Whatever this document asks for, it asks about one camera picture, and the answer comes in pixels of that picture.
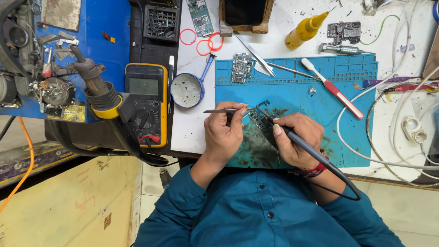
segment fingernail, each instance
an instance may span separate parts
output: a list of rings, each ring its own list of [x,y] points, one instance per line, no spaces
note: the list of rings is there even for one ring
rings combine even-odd
[[[274,135],[280,135],[282,133],[281,127],[278,124],[273,125]]]

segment shirt sleeve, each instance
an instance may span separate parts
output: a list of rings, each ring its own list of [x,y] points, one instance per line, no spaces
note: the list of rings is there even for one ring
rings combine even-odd
[[[206,203],[206,191],[192,179],[188,165],[178,171],[140,225],[134,246],[189,246],[195,217]]]
[[[356,197],[347,186],[343,195]],[[373,209],[366,194],[359,201],[339,197],[322,208],[332,216],[360,246],[403,247],[401,240],[386,226]]]

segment green wire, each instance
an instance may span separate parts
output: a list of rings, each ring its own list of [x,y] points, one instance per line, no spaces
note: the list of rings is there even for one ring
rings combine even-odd
[[[372,44],[373,42],[377,41],[377,39],[378,39],[378,38],[380,37],[380,35],[381,35],[381,31],[383,30],[383,26],[384,26],[384,22],[385,22],[385,20],[386,20],[387,18],[391,17],[391,16],[395,16],[396,18],[398,18],[398,21],[399,21],[399,17],[396,16],[396,15],[389,15],[389,16],[387,16],[386,18],[384,18],[383,22],[381,23],[380,33],[378,34],[377,38],[376,38],[374,41],[370,42],[369,44],[365,44],[365,43],[363,43],[361,40],[360,40],[360,43],[362,43],[362,44],[364,44],[364,45],[370,45],[370,44]]]

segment yellow glue bottle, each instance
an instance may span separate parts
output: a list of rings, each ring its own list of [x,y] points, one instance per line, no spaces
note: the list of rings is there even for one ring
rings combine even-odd
[[[323,20],[329,15],[329,11],[321,15],[315,15],[311,18],[303,19],[297,27],[292,30],[285,38],[285,45],[290,49],[296,49],[305,41],[308,41],[317,34],[317,31],[323,24]]]

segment green circuit board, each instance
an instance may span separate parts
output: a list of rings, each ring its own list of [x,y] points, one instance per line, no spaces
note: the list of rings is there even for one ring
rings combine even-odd
[[[189,6],[192,22],[198,37],[209,37],[213,33],[212,22],[210,21],[209,10],[206,0],[186,0]]]

